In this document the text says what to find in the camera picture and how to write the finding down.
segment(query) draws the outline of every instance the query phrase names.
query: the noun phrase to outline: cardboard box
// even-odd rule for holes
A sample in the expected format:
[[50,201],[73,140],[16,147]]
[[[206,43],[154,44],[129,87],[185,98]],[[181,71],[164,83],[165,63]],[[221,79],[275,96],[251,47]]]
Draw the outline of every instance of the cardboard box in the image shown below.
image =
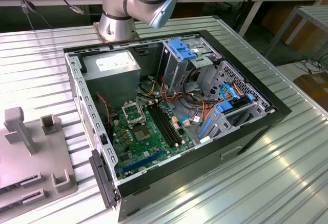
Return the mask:
[[328,73],[305,74],[294,83],[328,111]]

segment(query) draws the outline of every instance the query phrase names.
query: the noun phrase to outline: blue pcie slot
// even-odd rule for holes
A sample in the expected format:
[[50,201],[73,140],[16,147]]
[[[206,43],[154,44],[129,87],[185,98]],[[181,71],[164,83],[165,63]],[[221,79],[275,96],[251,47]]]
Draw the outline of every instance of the blue pcie slot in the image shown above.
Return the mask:
[[131,164],[131,165],[127,166],[127,167],[124,167],[123,168],[123,172],[131,171],[133,169],[139,168],[140,166],[142,166],[142,165],[144,165],[144,164],[146,164],[148,162],[151,162],[151,161],[156,160],[159,157],[160,153],[162,153],[162,152],[163,151],[159,151],[159,152],[157,152],[156,154],[154,154],[152,156],[149,156],[149,157],[147,157],[147,158],[145,158],[145,159],[143,159],[141,161],[138,161],[138,162],[136,162],[134,164]]
[[205,126],[203,127],[203,129],[201,130],[200,134],[199,134],[199,137],[202,137],[204,132],[206,131],[206,129],[209,127],[209,125],[211,124],[212,122],[212,118],[210,117],[207,121],[207,123],[205,124]]

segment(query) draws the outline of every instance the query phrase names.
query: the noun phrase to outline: red cable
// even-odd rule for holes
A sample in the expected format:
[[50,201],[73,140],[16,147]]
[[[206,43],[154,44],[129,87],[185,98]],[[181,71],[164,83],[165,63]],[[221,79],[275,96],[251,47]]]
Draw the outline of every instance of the red cable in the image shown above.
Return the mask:
[[109,133],[110,122],[109,122],[109,110],[108,110],[107,102],[104,100],[104,98],[100,94],[96,93],[96,95],[97,95],[97,97],[99,97],[102,100],[102,102],[104,103],[104,105],[106,107],[106,111],[107,111],[107,122],[108,122],[108,135],[109,135],[110,134]]

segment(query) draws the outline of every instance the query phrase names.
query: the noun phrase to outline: blue plastic clip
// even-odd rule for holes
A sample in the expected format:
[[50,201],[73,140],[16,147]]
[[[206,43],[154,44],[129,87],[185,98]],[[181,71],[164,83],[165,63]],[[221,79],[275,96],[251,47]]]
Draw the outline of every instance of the blue plastic clip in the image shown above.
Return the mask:
[[232,105],[229,102],[220,103],[216,107],[221,113],[223,113],[224,111],[227,111],[229,109],[232,109]]
[[251,93],[247,94],[247,97],[251,102],[255,99],[254,95]]
[[220,93],[221,93],[221,96],[223,97],[223,100],[227,100],[226,96],[224,95],[224,91],[223,91],[224,87],[226,87],[230,91],[230,93],[233,97],[235,97],[236,99],[240,99],[240,97],[237,95],[237,93],[231,86],[229,86],[228,84],[223,84],[220,86]]
[[180,59],[183,60],[189,60],[196,58],[197,55],[195,53],[192,53],[188,46],[182,42],[180,39],[174,39],[169,41],[169,45],[173,49],[173,51],[179,55]]

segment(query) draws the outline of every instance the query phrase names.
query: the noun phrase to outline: table leg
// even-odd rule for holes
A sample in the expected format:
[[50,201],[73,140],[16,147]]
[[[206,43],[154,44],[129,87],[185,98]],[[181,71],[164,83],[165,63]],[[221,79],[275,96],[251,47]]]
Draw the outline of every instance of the table leg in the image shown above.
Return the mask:
[[262,1],[256,1],[253,4],[250,12],[248,13],[248,16],[246,17],[245,22],[243,23],[243,25],[241,26],[241,28],[240,28],[240,30],[238,32],[238,34],[241,37],[244,37],[245,33],[247,32],[248,27],[250,26],[252,20],[254,19],[254,17],[256,15],[258,9],[260,8],[261,4],[262,4]]
[[[313,5],[320,5],[321,2],[322,2],[322,0],[317,0],[317,1],[314,2]],[[291,35],[286,40],[286,42],[285,42],[286,45],[289,45],[293,41],[295,36],[302,29],[302,27],[305,25],[305,23],[306,23],[306,19],[302,19],[301,22],[297,25],[297,27],[294,29],[294,31],[291,33]]]
[[270,55],[270,53],[273,51],[273,49],[275,48],[275,46],[277,45],[277,43],[279,42],[279,40],[281,39],[283,34],[286,32],[287,28],[290,26],[292,21],[295,19],[296,15],[298,14],[297,10],[298,10],[298,7],[295,7],[293,9],[292,13],[290,14],[290,16],[287,18],[287,20],[282,24],[278,33],[274,36],[273,40],[269,44],[269,47],[268,47],[266,53],[264,54],[265,58],[267,58]]

